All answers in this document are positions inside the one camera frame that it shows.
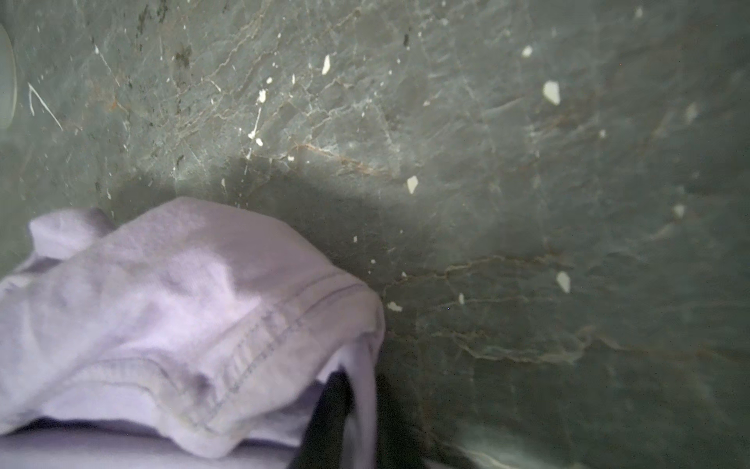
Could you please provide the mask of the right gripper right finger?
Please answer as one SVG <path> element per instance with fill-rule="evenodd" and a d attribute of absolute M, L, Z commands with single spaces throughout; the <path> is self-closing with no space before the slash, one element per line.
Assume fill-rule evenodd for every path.
<path fill-rule="evenodd" d="M 417 438 L 411 433 L 402 406 L 385 375 L 376 376 L 378 469 L 449 469 L 442 462 L 422 455 Z"/>

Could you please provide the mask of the purple cloth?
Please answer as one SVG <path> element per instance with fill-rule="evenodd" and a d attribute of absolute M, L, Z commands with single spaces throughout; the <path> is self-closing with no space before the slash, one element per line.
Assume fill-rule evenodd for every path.
<path fill-rule="evenodd" d="M 326 381 L 339 468 L 376 464 L 379 296 L 287 224 L 180 197 L 31 221 L 1 281 L 5 468 L 285 468 Z"/>

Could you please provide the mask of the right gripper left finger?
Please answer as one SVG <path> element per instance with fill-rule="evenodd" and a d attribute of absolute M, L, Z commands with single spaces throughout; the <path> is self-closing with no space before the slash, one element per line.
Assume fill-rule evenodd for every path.
<path fill-rule="evenodd" d="M 346 421 L 354 394 L 344 371 L 330 375 L 323 387 L 289 469 L 337 469 L 343 455 Z"/>

